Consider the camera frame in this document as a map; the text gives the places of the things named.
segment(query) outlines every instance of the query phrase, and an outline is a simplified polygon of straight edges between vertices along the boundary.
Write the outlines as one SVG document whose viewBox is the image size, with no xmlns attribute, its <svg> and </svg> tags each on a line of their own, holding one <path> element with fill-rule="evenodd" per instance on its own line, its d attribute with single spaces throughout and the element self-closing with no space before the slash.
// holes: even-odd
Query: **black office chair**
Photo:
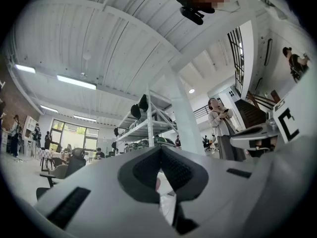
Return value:
<svg viewBox="0 0 317 238">
<path fill-rule="evenodd" d="M 69 158 L 69 164 L 65 172 L 65 176 L 61 175 L 59 177 L 56 177 L 54 175 L 54 172 L 58 169 L 65 169 L 64 166 L 58 166 L 54 171 L 42 172 L 40 173 L 41 177 L 46 177 L 49 180 L 50 188 L 52 188 L 55 184 L 60 183 L 63 179 L 67 178 L 71 174 L 75 173 L 77 170 L 81 169 L 86 165 L 85 157 L 85 151 L 83 148 L 75 148 L 72 150 L 72 156 Z M 36 190 L 36 198 L 39 200 L 39 198 L 50 188 L 37 188 Z"/>
</svg>

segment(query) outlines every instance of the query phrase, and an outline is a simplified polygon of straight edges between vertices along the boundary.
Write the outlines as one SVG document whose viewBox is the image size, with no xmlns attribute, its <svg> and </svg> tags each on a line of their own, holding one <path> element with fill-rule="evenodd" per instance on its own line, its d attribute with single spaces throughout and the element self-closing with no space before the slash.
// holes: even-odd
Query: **woman's hand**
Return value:
<svg viewBox="0 0 317 238">
<path fill-rule="evenodd" d="M 227 116 L 227 113 L 221 113 L 220 115 L 218 115 L 219 118 L 225 118 Z"/>
</svg>

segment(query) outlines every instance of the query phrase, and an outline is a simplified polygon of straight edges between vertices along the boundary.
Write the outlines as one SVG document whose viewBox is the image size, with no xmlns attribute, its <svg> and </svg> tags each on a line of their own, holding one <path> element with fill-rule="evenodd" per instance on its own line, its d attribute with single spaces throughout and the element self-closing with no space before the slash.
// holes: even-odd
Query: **light-colored cardigan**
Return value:
<svg viewBox="0 0 317 238">
<path fill-rule="evenodd" d="M 223 119 L 220 119 L 218 116 L 219 115 L 216 111 L 211 111 L 208 114 L 208 120 L 209 120 L 209 124 L 212 127 L 213 134 L 215 135 L 216 138 L 224 136 L 224 135 L 230 135 L 226 123 L 224 122 Z M 225 119 L 227 120 L 228 124 L 231 126 L 233 131 L 235 132 L 236 128 L 233 126 L 233 124 L 230 120 L 230 118 L 232 118 L 232 116 L 233 116 L 233 111 L 232 111 L 232 109 L 229 109 Z"/>
</svg>

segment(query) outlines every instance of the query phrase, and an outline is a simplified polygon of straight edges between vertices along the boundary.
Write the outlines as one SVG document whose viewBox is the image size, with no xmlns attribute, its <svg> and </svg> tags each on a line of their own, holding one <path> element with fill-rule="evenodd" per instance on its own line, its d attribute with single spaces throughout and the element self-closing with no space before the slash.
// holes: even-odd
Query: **black bag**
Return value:
<svg viewBox="0 0 317 238">
<path fill-rule="evenodd" d="M 133 115 L 137 120 L 141 118 L 141 112 L 138 107 L 138 104 L 135 104 L 131 107 L 131 115 Z"/>
<path fill-rule="evenodd" d="M 142 109 L 144 112 L 146 112 L 149 108 L 147 96 L 143 94 L 140 102 L 139 102 L 139 108 Z"/>
<path fill-rule="evenodd" d="M 113 149 L 116 149 L 116 148 L 117 148 L 117 142 L 113 142 L 113 143 L 111 144 L 111 147 L 112 147 Z"/>
<path fill-rule="evenodd" d="M 113 132 L 114 132 L 114 135 L 115 135 L 116 137 L 119 136 L 118 128 L 115 128 L 115 129 L 113 130 Z"/>
</svg>

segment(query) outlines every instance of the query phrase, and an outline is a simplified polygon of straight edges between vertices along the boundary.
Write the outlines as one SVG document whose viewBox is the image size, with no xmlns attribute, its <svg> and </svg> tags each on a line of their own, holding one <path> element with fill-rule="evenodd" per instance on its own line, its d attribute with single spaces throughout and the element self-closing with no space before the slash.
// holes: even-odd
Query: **brown wall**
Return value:
<svg viewBox="0 0 317 238">
<path fill-rule="evenodd" d="M 5 81 L 5 86 L 0 92 L 0 99 L 5 101 L 6 107 L 4 112 L 6 116 L 3 118 L 2 127 L 11 129 L 13 125 L 13 117 L 19 115 L 20 124 L 23 127 L 26 117 L 30 116 L 35 120 L 39 120 L 40 113 L 24 98 L 19 89 L 15 86 L 11 75 L 6 67 L 3 55 L 0 55 L 0 80 Z"/>
</svg>

